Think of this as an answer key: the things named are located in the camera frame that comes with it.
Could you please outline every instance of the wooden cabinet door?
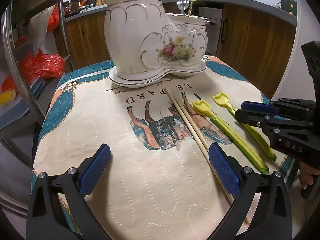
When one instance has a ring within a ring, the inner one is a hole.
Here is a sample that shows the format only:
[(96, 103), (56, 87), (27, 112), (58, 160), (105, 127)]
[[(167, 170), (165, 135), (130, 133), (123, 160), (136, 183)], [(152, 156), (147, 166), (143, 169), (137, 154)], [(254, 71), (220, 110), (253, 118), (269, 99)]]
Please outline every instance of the wooden cabinet door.
[[(104, 39), (105, 14), (105, 11), (93, 13), (66, 22), (66, 36), (75, 69), (111, 59)], [(60, 54), (61, 47), (63, 50), (64, 47), (60, 44), (58, 31), (55, 31), (55, 40)]]
[(287, 67), (295, 30), (269, 14), (224, 5), (216, 56), (272, 98)]

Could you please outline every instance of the gray countertop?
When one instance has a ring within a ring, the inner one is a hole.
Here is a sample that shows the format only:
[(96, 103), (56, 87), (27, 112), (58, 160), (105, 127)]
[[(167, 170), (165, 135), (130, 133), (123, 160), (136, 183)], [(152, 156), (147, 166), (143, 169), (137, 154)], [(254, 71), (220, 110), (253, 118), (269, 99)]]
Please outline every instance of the gray countertop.
[[(177, 2), (177, 1), (178, 0), (162, 0), (162, 3)], [(202, 1), (216, 2), (216, 3), (220, 3), (220, 4), (231, 3), (231, 4), (237, 4), (237, 5), (253, 8), (253, 9), (268, 13), (270, 15), (273, 15), (275, 17), (278, 17), (286, 22), (289, 22), (290, 24), (292, 24), (294, 26), (297, 26), (297, 17), (295, 17), (294, 15), (291, 15), (291, 14), (287, 13), (286, 11), (281, 10), (277, 7), (274, 7), (274, 6), (271, 6), (271, 5), (262, 3), (262, 2), (257, 2), (255, 0), (202, 0)], [(82, 12), (77, 15), (73, 15), (73, 16), (65, 19), (65, 22), (71, 21), (73, 19), (77, 19), (77, 18), (85, 16), (85, 15), (89, 15), (89, 14), (101, 12), (101, 11), (106, 11), (106, 10), (107, 10), (107, 7), (105, 5), (93, 7), (93, 8), (91, 8), (91, 10)]]

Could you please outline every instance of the metal bolt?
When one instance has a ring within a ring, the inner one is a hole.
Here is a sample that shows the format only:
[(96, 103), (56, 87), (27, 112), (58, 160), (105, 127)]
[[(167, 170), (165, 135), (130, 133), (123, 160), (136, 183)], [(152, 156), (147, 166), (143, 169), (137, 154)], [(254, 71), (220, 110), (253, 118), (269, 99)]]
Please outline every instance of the metal bolt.
[(280, 178), (281, 177), (281, 173), (279, 171), (275, 171), (275, 175)]
[(70, 168), (68, 169), (68, 174), (72, 175), (76, 173), (76, 168)]
[(245, 173), (248, 173), (248, 174), (250, 174), (252, 172), (252, 169), (248, 166), (244, 167), (243, 170)]
[(40, 179), (42, 179), (45, 175), (46, 175), (46, 173), (43, 171), (43, 172), (40, 172), (40, 174), (38, 175), (38, 177), (39, 177)]

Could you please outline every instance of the tablecloth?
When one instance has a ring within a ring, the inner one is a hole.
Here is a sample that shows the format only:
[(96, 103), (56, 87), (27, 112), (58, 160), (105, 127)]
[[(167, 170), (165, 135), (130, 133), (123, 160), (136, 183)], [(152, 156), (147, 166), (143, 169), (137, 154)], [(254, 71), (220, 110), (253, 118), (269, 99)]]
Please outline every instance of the tablecloth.
[[(204, 72), (190, 76), (168, 75), (145, 88), (124, 88), (108, 78), (112, 61), (69, 73), (61, 79), (39, 136), (33, 166), (38, 173), (64, 173), (91, 157), (102, 143), (111, 148), (112, 161), (93, 193), (85, 200), (102, 227), (115, 240), (206, 239), (229, 208), (212, 170), (174, 105), (167, 87), (188, 110), (194, 93), (210, 102), (270, 168), (279, 170), (292, 203), (293, 234), (304, 224), (304, 200), (297, 181), (298, 163), (275, 151), (272, 163), (227, 109), (212, 96), (224, 92), (240, 108), (245, 100), (269, 100), (244, 77), (216, 57), (205, 56)], [(255, 167), (217, 127), (203, 129), (209, 143), (218, 142), (242, 166)], [(71, 228), (79, 232), (64, 195), (61, 204)], [(252, 219), (259, 195), (248, 213)], [(243, 224), (239, 232), (247, 229)]]

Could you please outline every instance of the textured blue pad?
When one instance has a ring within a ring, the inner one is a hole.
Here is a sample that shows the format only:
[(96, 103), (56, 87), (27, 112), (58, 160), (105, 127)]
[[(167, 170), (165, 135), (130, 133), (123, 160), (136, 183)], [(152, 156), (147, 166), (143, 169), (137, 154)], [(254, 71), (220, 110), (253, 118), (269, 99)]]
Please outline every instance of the textured blue pad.
[(85, 173), (80, 179), (81, 195), (90, 195), (96, 186), (101, 174), (110, 161), (111, 151), (108, 145), (105, 145), (91, 162)]
[(237, 198), (240, 194), (240, 181), (220, 149), (214, 143), (209, 148), (209, 159), (216, 169), (225, 189), (229, 194)]
[(275, 116), (279, 114), (279, 111), (277, 111), (274, 106), (263, 104), (263, 103), (256, 103), (256, 102), (244, 101), (241, 105), (241, 109), (245, 111), (268, 114), (271, 116)]

